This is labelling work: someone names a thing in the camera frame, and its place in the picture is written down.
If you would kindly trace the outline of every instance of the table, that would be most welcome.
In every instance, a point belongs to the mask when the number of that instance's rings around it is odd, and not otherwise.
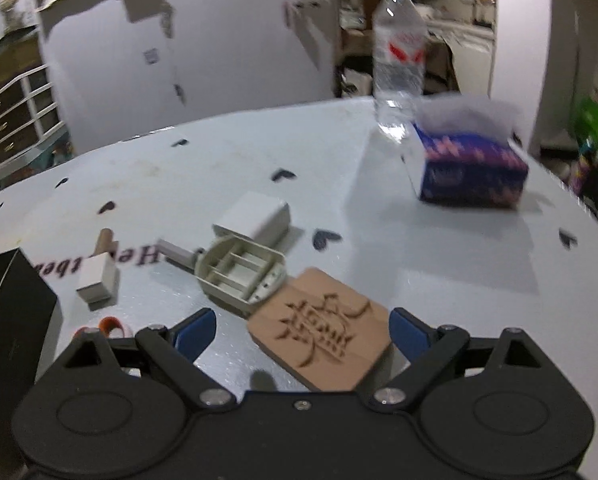
[[[189,142],[176,145],[181,139]],[[596,436],[582,473],[598,480],[598,223],[528,163],[517,210],[444,208],[416,200],[368,98],[241,112],[119,142],[0,192],[0,252],[21,246],[60,298],[58,354],[77,328],[103,316],[136,331],[212,306],[194,277],[156,260],[152,245],[166,237],[207,247],[212,222],[247,190],[283,198],[291,275],[319,267],[389,308],[474,336],[525,328],[592,407]],[[297,179],[272,182],[278,168]],[[109,201],[116,208],[98,214]],[[72,269],[103,227],[119,241],[120,290],[116,304],[91,312]],[[319,253],[316,228],[343,241]],[[577,247],[562,245],[560,228]],[[215,311],[217,337],[198,366],[238,396],[272,382],[303,389],[252,342],[245,320]],[[397,353],[392,372],[404,362]]]

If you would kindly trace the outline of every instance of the wooden mold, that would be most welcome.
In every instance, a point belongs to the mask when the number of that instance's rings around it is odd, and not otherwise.
[[[259,346],[313,390],[353,390],[390,345],[388,311],[319,269],[283,286],[248,321]]]

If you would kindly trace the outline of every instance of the bottle label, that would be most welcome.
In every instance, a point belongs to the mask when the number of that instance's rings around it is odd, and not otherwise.
[[[375,27],[374,59],[387,64],[424,64],[426,37],[387,27]]]

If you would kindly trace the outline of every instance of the bottle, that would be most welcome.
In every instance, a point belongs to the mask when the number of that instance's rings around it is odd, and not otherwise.
[[[411,131],[416,100],[423,93],[428,28],[412,0],[382,0],[372,24],[377,122],[400,142]]]

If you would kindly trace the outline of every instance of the open black box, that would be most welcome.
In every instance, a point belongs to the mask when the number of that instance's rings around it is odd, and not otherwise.
[[[55,293],[23,252],[0,254],[0,480],[23,465],[10,419],[41,368],[52,362],[61,321]]]

